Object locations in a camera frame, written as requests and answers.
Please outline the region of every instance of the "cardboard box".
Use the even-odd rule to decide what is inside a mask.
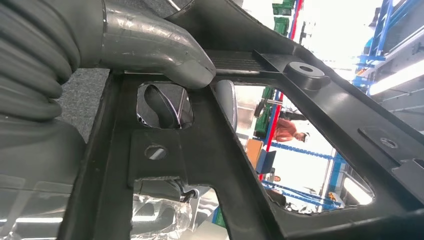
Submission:
[[[253,166],[253,169],[256,169],[263,144],[264,143],[262,141],[255,139],[247,140],[246,154]]]

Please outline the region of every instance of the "fluorescent light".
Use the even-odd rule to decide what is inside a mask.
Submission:
[[[393,75],[390,75],[369,88],[369,95],[379,94],[387,89],[394,88],[398,85],[416,79],[424,74],[424,60],[409,65]]]
[[[367,205],[373,201],[373,198],[350,178],[346,177],[344,179],[343,186],[359,202],[360,205]]]
[[[153,216],[133,216],[133,222],[150,222],[155,221],[158,218],[159,213],[155,212]],[[0,219],[0,223],[6,223],[7,219]],[[28,223],[28,224],[56,224],[63,221],[62,217],[20,217],[16,219],[16,223]]]

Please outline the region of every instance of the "orange shirt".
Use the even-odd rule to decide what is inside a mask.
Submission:
[[[293,134],[296,131],[294,123],[283,118],[278,118],[273,139],[277,140],[277,142],[290,141],[293,139]]]

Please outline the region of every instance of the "green crate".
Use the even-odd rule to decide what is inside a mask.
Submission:
[[[289,29],[289,19],[287,17],[274,17],[274,31],[286,36]]]
[[[215,224],[218,225],[218,226],[221,226],[223,228],[226,228],[224,217],[223,217],[223,212],[221,211],[221,208],[218,207],[217,211],[218,211],[218,213],[216,214]]]
[[[295,0],[284,0],[282,3],[273,3],[272,7],[284,8],[284,9],[293,9],[295,7]]]
[[[283,16],[291,16],[292,15],[292,9],[290,9],[290,8],[273,7],[272,11],[273,11],[274,15],[283,15]]]
[[[262,92],[262,98],[272,99],[274,95],[274,89],[270,87],[265,87]],[[271,103],[265,103],[265,107],[262,111],[262,114],[256,120],[254,126],[254,135],[258,138],[265,138],[267,136],[267,128],[269,124],[269,118],[271,116]]]

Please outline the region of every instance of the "blue metal shelving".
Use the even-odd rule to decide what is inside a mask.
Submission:
[[[383,48],[388,31],[414,9],[418,3],[420,3],[420,0],[406,0],[394,11],[393,0],[383,0],[374,36],[370,39],[369,53],[359,57],[359,63],[357,64],[359,69],[372,69],[376,62],[379,63],[386,60]]]
[[[266,141],[264,139],[257,138],[257,137],[254,137],[253,139],[262,141],[262,142],[264,142],[266,144]],[[326,155],[326,154],[322,154],[322,153],[317,153],[317,152],[313,152],[313,151],[309,151],[309,150],[305,150],[305,149],[301,149],[301,148],[297,148],[297,147],[287,146],[287,145],[284,145],[284,144],[281,144],[281,143],[277,143],[277,142],[272,142],[271,143],[271,146],[272,147],[279,148],[279,149],[284,149],[284,150],[289,150],[289,151],[301,153],[301,154],[312,155],[312,156],[316,156],[316,157],[320,157],[320,158],[328,159],[328,160],[330,160],[330,159],[333,158],[330,155]]]
[[[281,186],[281,185],[277,185],[277,184],[272,183],[272,182],[262,181],[262,185],[266,189],[278,190],[284,196],[291,197],[291,198],[294,198],[294,199],[297,199],[297,200],[301,200],[303,202],[313,204],[315,206],[323,206],[325,209],[328,209],[328,210],[337,209],[338,206],[341,205],[340,202],[335,202],[335,201],[332,201],[331,199],[327,199],[327,198],[321,198],[319,196],[316,196],[316,195],[313,195],[313,194],[310,194],[310,193],[306,193],[306,192],[298,191],[298,190],[291,189],[291,188],[288,188],[288,187],[284,187],[284,186]]]
[[[368,59],[378,60],[382,57],[384,43],[386,41],[387,32],[389,30],[390,18],[392,17],[393,0],[383,0],[381,4],[380,14],[378,16],[377,25],[375,27],[374,37],[372,38],[371,47],[369,48]]]

